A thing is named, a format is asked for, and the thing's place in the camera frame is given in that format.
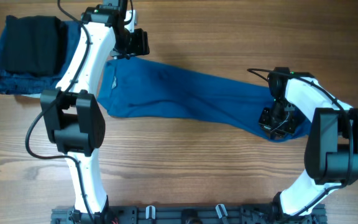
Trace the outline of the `blue polo shirt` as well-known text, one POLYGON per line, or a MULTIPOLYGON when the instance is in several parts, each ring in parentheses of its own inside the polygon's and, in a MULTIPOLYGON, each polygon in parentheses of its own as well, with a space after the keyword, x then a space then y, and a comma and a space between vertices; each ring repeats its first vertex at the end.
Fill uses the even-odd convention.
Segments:
POLYGON ((119 118, 196 119, 266 138, 258 121, 273 96, 265 86, 134 57, 106 62, 98 102, 119 118))

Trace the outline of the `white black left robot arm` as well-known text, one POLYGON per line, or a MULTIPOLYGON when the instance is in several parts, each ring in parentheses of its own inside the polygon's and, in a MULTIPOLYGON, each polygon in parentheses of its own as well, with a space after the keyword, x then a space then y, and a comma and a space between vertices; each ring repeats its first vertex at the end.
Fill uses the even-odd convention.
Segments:
POLYGON ((118 4, 89 7, 80 21, 80 39, 63 78, 40 96, 49 141, 67 162, 75 203, 66 210, 67 223, 113 223, 101 181, 99 148, 106 130, 96 101, 106 59, 149 54, 147 33, 138 29, 137 12, 118 4))

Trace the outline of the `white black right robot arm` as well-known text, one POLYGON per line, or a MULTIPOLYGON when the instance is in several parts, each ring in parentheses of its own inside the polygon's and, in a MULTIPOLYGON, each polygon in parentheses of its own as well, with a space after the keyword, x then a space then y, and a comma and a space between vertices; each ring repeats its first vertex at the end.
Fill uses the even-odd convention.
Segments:
POLYGON ((358 108, 338 100, 308 72, 277 67, 267 73, 274 103, 259 118, 267 136, 294 134, 295 110, 311 122, 304 171, 269 205, 269 221, 287 223, 310 215, 330 193, 358 180, 358 108))

